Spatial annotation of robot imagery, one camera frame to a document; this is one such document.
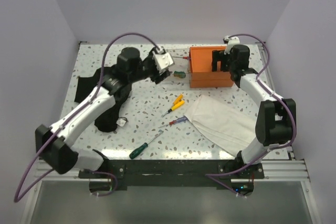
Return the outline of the orange drawer cabinet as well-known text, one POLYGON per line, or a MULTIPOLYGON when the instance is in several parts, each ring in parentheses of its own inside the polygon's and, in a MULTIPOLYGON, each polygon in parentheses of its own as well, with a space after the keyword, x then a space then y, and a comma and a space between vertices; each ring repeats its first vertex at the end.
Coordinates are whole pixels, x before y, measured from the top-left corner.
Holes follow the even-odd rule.
POLYGON ((229 72, 220 71, 221 64, 217 64, 217 71, 212 72, 212 52, 225 50, 225 46, 190 47, 189 69, 191 88, 229 88, 234 82, 229 72))

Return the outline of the clear drawer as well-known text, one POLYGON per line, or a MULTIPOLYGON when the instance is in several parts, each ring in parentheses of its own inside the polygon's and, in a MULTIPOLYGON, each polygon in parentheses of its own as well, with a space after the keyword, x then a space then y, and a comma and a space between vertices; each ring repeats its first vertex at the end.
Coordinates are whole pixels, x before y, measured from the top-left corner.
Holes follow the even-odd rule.
MULTIPOLYGON (((171 56, 187 56, 189 57, 190 49, 189 48, 168 48, 166 49, 168 53, 171 54, 171 56)), ((177 82, 182 83, 186 82, 188 83, 190 81, 190 61, 185 59, 178 59, 173 58, 174 65, 172 67, 169 67, 170 76, 167 77, 164 82, 177 82), (174 71, 184 71, 186 73, 186 78, 180 79, 173 76, 174 71)))

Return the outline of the stubby green screwdriver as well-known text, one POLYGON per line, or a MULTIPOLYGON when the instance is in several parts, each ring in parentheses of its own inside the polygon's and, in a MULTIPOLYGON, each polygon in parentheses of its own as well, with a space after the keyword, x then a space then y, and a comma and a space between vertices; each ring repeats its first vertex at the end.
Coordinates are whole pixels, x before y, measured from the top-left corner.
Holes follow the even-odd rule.
POLYGON ((186 78, 186 73, 184 71, 174 71, 173 76, 180 79, 184 79, 186 78))

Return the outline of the orange handled screwdriver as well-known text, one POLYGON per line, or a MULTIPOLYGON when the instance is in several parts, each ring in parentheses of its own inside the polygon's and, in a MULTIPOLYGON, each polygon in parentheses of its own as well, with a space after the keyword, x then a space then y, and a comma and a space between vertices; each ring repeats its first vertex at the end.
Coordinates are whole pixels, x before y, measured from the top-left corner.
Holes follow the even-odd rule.
POLYGON ((177 104, 178 102, 180 102, 180 101, 182 101, 183 100, 183 95, 182 94, 180 94, 176 99, 175 99, 175 101, 173 102, 173 105, 175 105, 175 104, 177 104))

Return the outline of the yellow handled screwdriver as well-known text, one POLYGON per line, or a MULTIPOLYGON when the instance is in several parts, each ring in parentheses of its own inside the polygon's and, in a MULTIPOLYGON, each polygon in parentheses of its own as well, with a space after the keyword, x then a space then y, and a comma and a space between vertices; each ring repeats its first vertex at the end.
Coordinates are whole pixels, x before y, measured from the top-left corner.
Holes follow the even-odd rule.
POLYGON ((182 100, 180 102, 178 102, 177 104, 173 105, 170 109, 168 109, 162 116, 165 116, 173 111, 175 111, 176 109, 178 109, 179 107, 181 107, 182 105, 184 105, 185 101, 182 100))

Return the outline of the red blue clear screwdriver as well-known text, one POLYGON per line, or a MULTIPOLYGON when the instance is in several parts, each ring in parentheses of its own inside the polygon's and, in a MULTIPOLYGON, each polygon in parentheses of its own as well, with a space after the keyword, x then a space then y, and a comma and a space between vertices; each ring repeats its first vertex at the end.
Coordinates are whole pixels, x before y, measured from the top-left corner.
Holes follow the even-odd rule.
POLYGON ((161 127, 171 126, 171 125, 174 125, 176 123, 184 122, 186 120, 188 120, 188 118, 186 116, 182 116, 182 117, 177 118, 177 119, 175 119, 175 120, 173 120, 173 121, 171 121, 171 122, 169 122, 167 124, 162 125, 161 127))

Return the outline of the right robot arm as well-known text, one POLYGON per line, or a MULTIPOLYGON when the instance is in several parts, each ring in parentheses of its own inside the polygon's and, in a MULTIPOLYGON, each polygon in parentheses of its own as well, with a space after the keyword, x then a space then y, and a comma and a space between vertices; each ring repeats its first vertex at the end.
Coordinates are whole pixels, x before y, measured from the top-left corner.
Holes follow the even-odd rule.
POLYGON ((277 95, 259 78, 260 74, 249 66, 250 49, 234 45, 212 52, 212 71, 229 72, 231 80, 244 90, 259 106, 255 125, 255 138, 233 161, 225 166, 227 175, 246 178, 256 165, 272 150, 292 143, 296 137, 296 103, 277 95))

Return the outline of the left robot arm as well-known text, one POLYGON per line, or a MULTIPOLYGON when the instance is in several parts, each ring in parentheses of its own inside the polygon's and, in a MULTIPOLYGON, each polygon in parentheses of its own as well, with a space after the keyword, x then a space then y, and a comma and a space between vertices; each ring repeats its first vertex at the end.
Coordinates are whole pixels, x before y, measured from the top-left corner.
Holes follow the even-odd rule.
POLYGON ((105 177, 109 171, 106 157, 98 151, 75 149, 77 138, 99 116, 128 98, 133 83, 149 78, 158 84, 170 75, 173 65, 164 48, 153 48, 145 59, 140 58, 138 49, 123 48, 110 72, 74 110, 51 126, 42 124, 35 130, 37 155, 59 174, 76 168, 105 177))

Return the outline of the white folded towel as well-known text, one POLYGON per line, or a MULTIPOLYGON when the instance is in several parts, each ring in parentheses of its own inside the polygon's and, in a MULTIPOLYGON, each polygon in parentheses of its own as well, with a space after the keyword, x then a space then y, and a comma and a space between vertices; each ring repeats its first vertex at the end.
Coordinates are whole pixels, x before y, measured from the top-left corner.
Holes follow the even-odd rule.
POLYGON ((184 115, 203 136, 232 156, 255 138, 254 120, 209 96, 201 95, 184 115))

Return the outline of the black cloth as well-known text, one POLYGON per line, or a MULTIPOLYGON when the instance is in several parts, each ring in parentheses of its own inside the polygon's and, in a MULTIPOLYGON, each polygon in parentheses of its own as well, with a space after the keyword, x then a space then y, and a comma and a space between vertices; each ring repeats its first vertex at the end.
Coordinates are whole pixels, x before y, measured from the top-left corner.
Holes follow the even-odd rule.
MULTIPOLYGON (((90 77, 78 77, 77 89, 74 101, 76 103, 81 103, 93 90, 93 88, 98 84, 100 78, 101 68, 98 68, 95 73, 90 77)), ((110 133, 115 131, 118 127, 117 120, 120 118, 119 112, 121 106, 128 99, 131 92, 131 86, 126 88, 126 92, 122 98, 118 98, 115 105, 106 110, 103 114, 97 117, 94 121, 94 125, 99 131, 110 133)))

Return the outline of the long green screwdriver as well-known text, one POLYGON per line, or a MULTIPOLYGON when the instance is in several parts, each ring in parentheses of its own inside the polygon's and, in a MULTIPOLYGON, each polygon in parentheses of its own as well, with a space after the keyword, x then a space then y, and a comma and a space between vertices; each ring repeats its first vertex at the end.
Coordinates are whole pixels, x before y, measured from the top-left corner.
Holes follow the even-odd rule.
POLYGON ((135 159, 138 157, 147 147, 148 145, 153 142, 156 138, 158 138, 160 135, 163 134, 163 131, 159 131, 158 134, 156 134, 150 141, 143 143, 141 146, 137 147, 134 149, 130 154, 129 158, 130 159, 135 159))

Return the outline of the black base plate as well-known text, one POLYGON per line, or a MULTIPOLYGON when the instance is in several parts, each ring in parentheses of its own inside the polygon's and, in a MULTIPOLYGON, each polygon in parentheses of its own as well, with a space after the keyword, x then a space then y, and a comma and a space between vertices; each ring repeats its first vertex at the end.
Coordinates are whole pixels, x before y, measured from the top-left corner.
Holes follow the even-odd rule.
POLYGON ((87 170, 79 172, 80 179, 89 180, 90 192, 127 190, 131 186, 150 187, 216 187, 232 188, 235 192, 249 195, 254 181, 263 179, 262 164, 251 165, 245 170, 229 174, 234 160, 110 160, 104 174, 87 170))

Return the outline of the aluminium frame rail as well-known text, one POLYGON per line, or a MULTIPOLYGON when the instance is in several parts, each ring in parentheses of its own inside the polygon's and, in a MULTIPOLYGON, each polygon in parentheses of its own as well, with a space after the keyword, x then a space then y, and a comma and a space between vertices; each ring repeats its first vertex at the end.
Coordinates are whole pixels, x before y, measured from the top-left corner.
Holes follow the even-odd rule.
MULTIPOLYGON (((46 162, 44 162, 43 160, 39 160, 36 165, 34 178, 39 178, 44 173, 47 173, 50 170, 51 167, 46 162)), ((71 169, 69 172, 62 175, 58 174, 56 171, 52 171, 48 175, 43 177, 42 181, 75 181, 79 179, 78 175, 78 169, 71 169)))

